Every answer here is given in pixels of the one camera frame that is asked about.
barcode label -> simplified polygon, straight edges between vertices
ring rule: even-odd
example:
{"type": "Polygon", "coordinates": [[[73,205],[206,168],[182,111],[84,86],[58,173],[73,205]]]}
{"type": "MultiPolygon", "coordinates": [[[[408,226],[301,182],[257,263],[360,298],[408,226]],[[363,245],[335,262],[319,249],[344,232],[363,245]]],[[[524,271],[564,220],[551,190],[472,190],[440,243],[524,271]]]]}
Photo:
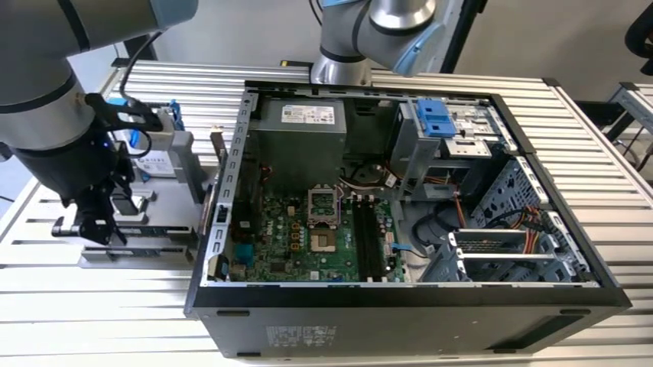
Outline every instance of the barcode label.
{"type": "Polygon", "coordinates": [[[281,122],[335,125],[335,109],[328,106],[285,105],[281,111],[281,122]]]}

white wall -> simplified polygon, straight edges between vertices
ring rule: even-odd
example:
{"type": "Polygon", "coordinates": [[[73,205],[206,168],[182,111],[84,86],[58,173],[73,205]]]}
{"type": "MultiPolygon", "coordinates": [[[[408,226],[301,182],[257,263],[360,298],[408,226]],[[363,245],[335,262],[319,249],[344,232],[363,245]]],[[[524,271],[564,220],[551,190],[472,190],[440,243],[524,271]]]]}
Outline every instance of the white wall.
{"type": "Polygon", "coordinates": [[[648,82],[623,36],[650,0],[488,0],[456,73],[555,77],[574,99],[604,100],[648,82]]]}
{"type": "Polygon", "coordinates": [[[160,60],[276,67],[313,62],[320,28],[307,0],[200,0],[194,18],[173,26],[154,49],[160,60]]]}

motherboard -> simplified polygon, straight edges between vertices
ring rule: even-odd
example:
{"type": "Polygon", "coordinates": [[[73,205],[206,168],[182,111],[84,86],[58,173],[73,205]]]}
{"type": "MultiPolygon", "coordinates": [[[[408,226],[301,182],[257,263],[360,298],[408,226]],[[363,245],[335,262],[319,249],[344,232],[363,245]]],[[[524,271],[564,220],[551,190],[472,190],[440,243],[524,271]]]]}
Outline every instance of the motherboard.
{"type": "Polygon", "coordinates": [[[232,281],[403,281],[387,201],[343,198],[329,187],[304,196],[268,193],[260,218],[253,243],[234,244],[232,281]]]}

blue plastic clip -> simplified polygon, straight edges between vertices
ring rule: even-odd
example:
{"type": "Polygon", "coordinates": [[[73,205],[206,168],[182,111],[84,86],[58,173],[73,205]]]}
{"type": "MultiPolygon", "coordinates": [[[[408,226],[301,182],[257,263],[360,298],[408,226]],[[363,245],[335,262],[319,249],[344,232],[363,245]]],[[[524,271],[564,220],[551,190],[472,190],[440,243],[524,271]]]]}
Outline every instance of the blue plastic clip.
{"type": "Polygon", "coordinates": [[[172,117],[174,119],[173,126],[174,130],[184,132],[184,120],[181,119],[181,105],[176,102],[176,100],[170,100],[170,109],[172,109],[172,117]]]}
{"type": "Polygon", "coordinates": [[[448,117],[448,110],[441,101],[417,99],[417,118],[424,127],[424,135],[433,138],[449,138],[456,134],[456,127],[448,117]]]}

metal table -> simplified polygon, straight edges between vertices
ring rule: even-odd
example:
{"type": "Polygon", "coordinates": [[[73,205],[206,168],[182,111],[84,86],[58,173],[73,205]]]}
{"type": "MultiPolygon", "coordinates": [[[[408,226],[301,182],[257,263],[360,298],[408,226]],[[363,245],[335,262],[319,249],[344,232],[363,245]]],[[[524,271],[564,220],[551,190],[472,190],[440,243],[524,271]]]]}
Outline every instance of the metal table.
{"type": "MultiPolygon", "coordinates": [[[[193,151],[216,165],[209,127],[234,124],[244,80],[304,82],[303,68],[138,62],[128,92],[176,99],[193,151]]],[[[102,92],[114,95],[116,70],[102,92]]],[[[33,181],[0,222],[0,361],[11,365],[650,365],[653,359],[653,192],[560,88],[538,79],[373,72],[373,85],[497,93],[555,178],[632,309],[532,356],[437,359],[224,361],[205,330],[182,315],[190,271],[80,269],[80,247],[49,237],[55,196],[33,181]]]]}

